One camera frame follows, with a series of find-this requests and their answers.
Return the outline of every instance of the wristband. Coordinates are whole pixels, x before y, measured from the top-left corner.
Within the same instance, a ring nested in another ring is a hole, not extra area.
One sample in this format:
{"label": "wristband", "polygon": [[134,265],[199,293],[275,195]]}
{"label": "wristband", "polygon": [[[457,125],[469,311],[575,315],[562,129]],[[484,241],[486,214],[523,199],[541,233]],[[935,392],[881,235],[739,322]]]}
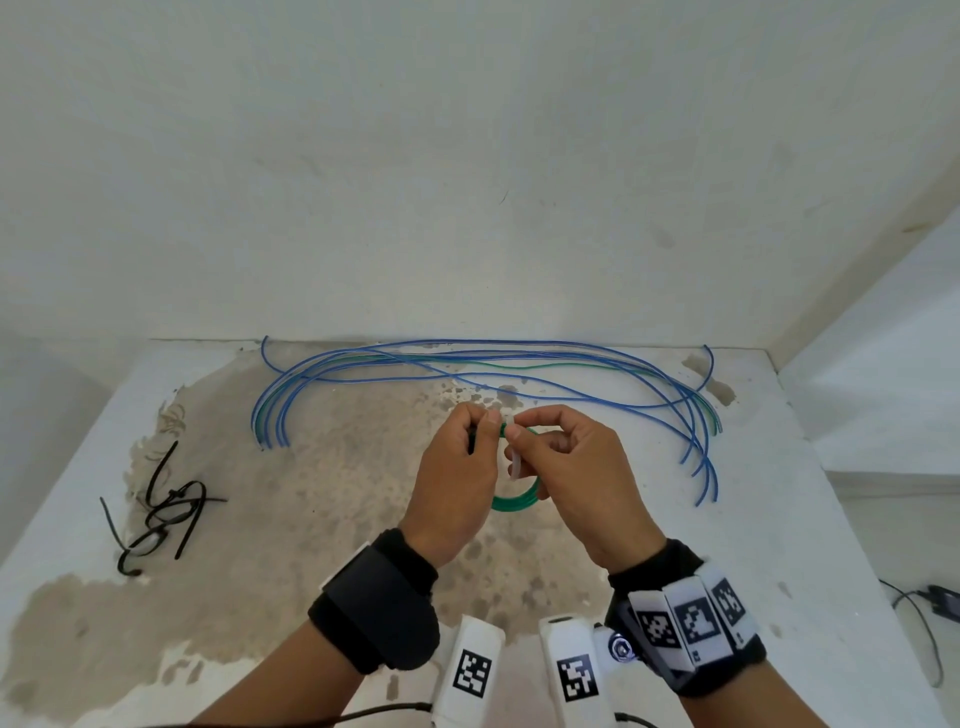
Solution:
{"label": "wristband", "polygon": [[413,669],[440,641],[430,604],[436,580],[437,570],[393,528],[326,581],[307,616],[361,674],[384,664]]}
{"label": "wristband", "polygon": [[709,695],[766,659],[756,622],[723,572],[679,541],[609,581],[605,624],[679,695]]}

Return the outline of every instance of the white table surface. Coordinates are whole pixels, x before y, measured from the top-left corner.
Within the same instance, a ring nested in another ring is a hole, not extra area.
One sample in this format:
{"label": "white table surface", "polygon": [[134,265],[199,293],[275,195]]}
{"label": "white table surface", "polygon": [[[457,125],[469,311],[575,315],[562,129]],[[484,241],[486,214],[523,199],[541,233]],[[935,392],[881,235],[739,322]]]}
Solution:
{"label": "white table surface", "polygon": [[[140,358],[90,430],[60,481],[0,570],[0,669],[10,659],[9,635],[30,595],[44,583],[73,573],[85,581],[119,580],[115,545],[97,496],[122,503],[122,473],[134,438],[150,434],[159,405],[174,390],[226,365],[229,344],[156,343]],[[690,382],[698,377],[680,362],[692,350],[624,350]],[[889,603],[846,521],[811,445],[804,439],[767,356],[719,350],[715,377],[736,392],[718,406],[724,433],[711,451],[721,497],[699,509],[699,486],[676,463],[678,441],[637,418],[599,406],[589,415],[620,433],[642,493],[663,530],[721,564],[756,616],[770,659],[830,725],[946,726]],[[591,373],[570,383],[626,399],[629,384]],[[318,575],[318,582],[323,575]],[[164,655],[165,666],[181,657]],[[186,720],[253,667],[207,663],[202,678],[142,685],[114,706],[84,715],[75,725],[102,728]],[[554,720],[546,696],[539,640],[508,645],[495,687],[490,725],[542,725]],[[401,700],[429,700],[437,669],[405,674]],[[383,701],[389,675],[368,679],[353,706]],[[660,728],[689,725],[676,698],[644,668],[620,670],[611,701]],[[0,702],[0,724],[55,725]],[[424,725],[424,716],[391,714],[369,726]]]}

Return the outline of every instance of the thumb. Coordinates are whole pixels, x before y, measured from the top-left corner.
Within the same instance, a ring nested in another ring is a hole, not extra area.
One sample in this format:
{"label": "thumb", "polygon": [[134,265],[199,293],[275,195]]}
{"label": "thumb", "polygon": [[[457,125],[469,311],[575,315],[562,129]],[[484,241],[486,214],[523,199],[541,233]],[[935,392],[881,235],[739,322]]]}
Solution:
{"label": "thumb", "polygon": [[496,451],[500,445],[500,410],[488,409],[487,414],[477,423],[476,439],[473,441],[473,454],[479,460],[496,462]]}
{"label": "thumb", "polygon": [[507,425],[504,432],[507,442],[520,453],[520,457],[530,463],[540,475],[550,470],[550,463],[558,453],[550,448],[546,438],[520,425]]}

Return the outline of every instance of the hand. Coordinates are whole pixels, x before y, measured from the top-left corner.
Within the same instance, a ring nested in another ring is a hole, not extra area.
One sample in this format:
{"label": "hand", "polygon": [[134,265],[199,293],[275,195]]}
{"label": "hand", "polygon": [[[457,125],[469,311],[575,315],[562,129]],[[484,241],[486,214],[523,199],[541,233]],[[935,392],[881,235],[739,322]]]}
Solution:
{"label": "hand", "polygon": [[[476,425],[473,454],[469,428]],[[423,452],[400,530],[435,569],[453,561],[490,513],[496,486],[500,411],[461,402]]]}
{"label": "hand", "polygon": [[[538,496],[553,498],[594,564],[618,573],[666,545],[643,505],[616,432],[562,404],[528,409],[514,421],[504,433],[510,443],[507,457],[520,453],[520,477],[540,476]],[[526,429],[534,425],[561,430],[536,434]]]}

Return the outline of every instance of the power adapter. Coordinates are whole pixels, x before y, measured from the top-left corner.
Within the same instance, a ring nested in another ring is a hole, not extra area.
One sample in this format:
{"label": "power adapter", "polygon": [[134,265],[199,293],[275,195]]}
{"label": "power adapter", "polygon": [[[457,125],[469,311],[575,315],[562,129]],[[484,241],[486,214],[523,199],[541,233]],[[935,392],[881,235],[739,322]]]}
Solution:
{"label": "power adapter", "polygon": [[931,584],[924,596],[930,602],[933,614],[960,622],[960,592]]}

